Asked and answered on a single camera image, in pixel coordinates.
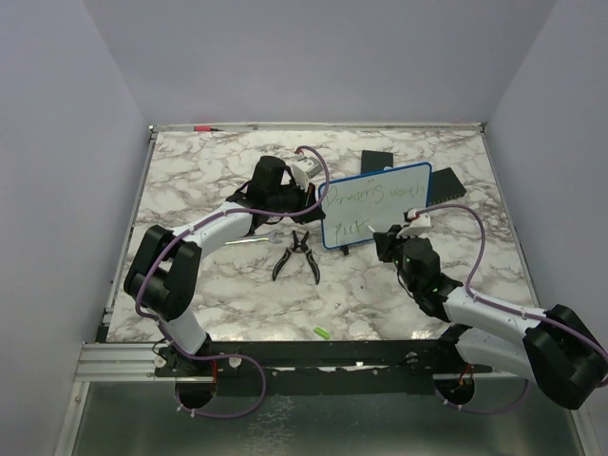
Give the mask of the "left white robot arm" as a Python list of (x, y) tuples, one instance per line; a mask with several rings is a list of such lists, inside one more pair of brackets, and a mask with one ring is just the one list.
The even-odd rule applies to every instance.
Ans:
[(253, 176), (212, 214), (178, 228), (153, 225), (144, 233), (123, 283), (138, 315), (152, 319), (177, 348), (177, 363), (196, 375), (209, 366), (210, 335), (190, 308), (200, 262), (225, 243), (252, 235), (271, 219), (297, 224), (322, 220), (312, 179), (327, 175), (320, 157), (303, 157), (289, 165), (261, 157)]

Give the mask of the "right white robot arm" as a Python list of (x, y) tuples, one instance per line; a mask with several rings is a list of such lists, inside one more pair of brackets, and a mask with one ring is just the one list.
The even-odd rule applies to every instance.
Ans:
[(393, 225), (372, 236), (380, 261), (392, 264), (420, 310), (459, 334), (436, 349), (446, 371), (484, 365), (532, 382), (554, 403), (578, 409), (607, 384), (607, 352), (572, 309), (517, 306), (477, 294), (441, 270), (429, 239)]

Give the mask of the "green marker cap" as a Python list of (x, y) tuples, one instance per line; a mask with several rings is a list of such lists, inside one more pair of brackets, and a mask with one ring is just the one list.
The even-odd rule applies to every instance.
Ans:
[(316, 328), (314, 328), (314, 329), (313, 329), (313, 332), (314, 332), (315, 334), (317, 334), (318, 336), (320, 336), (320, 337), (322, 337), (322, 338), (326, 339), (326, 340), (329, 340), (329, 339), (331, 338), (331, 336), (330, 336), (330, 335), (329, 335), (329, 334), (328, 334), (328, 333), (327, 333), (325, 330), (323, 330), (323, 329), (322, 329), (322, 328), (320, 328), (320, 327), (316, 327)]

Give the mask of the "blue framed whiteboard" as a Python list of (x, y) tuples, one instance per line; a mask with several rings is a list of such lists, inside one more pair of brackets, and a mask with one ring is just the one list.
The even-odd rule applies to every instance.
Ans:
[(427, 206), (432, 166), (423, 161), (319, 185), (322, 243), (328, 250), (372, 239), (402, 223), (410, 209)]

